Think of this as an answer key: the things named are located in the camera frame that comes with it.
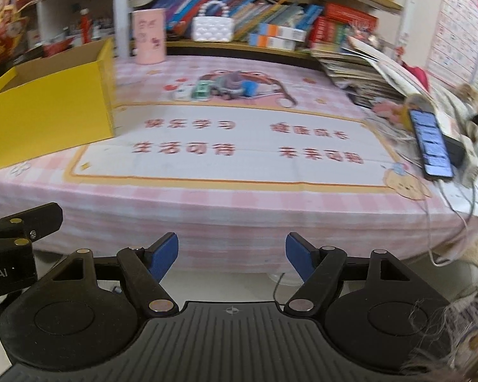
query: small toy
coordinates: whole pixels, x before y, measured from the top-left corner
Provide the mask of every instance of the small toy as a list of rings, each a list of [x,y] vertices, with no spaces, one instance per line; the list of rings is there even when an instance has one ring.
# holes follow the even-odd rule
[[[174,100],[190,101],[193,92],[193,87],[188,84],[182,84],[174,91]]]
[[[90,43],[91,22],[89,20],[89,9],[84,8],[83,10],[80,11],[80,14],[82,15],[82,20],[81,20],[82,42],[83,44]]]
[[[213,82],[210,80],[200,80],[191,93],[194,100],[207,101],[210,99],[210,86]]]
[[[243,78],[240,72],[230,72],[218,77],[211,84],[212,95],[219,95],[225,100],[239,98],[243,95]]]
[[[253,98],[257,94],[258,83],[252,80],[243,81],[243,96],[245,98]]]

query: black mount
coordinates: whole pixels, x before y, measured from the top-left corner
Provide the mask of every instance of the black mount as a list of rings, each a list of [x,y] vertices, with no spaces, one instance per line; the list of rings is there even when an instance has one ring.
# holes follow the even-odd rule
[[[41,216],[51,227],[36,225]],[[56,231],[61,217],[60,208],[48,204],[0,220],[0,260],[9,262],[0,268],[17,266],[17,259],[10,261],[18,254],[28,260],[20,264],[29,266],[21,270],[25,277],[8,285],[4,280],[0,292],[33,284],[26,237],[34,225],[36,239]],[[177,255],[174,233],[116,257],[94,258],[88,249],[71,254],[1,314],[0,340],[14,366],[0,381],[25,375],[25,382],[100,381],[119,371],[114,380],[120,382],[175,380],[182,374],[197,381],[198,369],[207,369],[202,380],[209,382],[243,381],[251,380],[248,372],[237,376],[237,370],[250,369],[270,382],[283,380],[277,366],[284,366],[293,380],[388,382],[407,379],[399,371],[415,348],[436,357],[449,351],[448,340],[435,337],[447,301],[384,250],[374,250],[369,259],[347,257],[289,234],[286,255],[304,284],[283,312],[272,301],[186,302],[179,311],[159,284]],[[98,280],[119,281],[122,293],[99,288]],[[339,297],[349,280],[366,285]],[[129,364],[140,366],[139,355],[149,357],[144,369],[120,376]],[[271,365],[272,372],[266,371]]]

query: plush toy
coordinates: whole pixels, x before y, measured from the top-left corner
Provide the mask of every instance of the plush toy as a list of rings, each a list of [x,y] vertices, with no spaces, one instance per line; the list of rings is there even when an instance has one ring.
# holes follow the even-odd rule
[[[372,111],[378,117],[388,119],[388,121],[396,128],[403,129],[404,127],[401,119],[402,109],[402,105],[386,100],[374,105]]]

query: smartphone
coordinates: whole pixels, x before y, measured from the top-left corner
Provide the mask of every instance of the smartphone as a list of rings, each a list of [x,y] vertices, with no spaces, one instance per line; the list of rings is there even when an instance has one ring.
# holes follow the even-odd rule
[[[452,163],[435,115],[431,112],[411,109],[409,116],[422,158],[425,179],[430,181],[453,179]]]

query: pink cup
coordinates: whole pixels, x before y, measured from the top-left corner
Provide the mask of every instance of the pink cup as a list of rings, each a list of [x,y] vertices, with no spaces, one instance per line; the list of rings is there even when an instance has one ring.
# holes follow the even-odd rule
[[[136,40],[136,63],[155,65],[167,55],[164,32],[164,8],[133,11],[133,37]]]

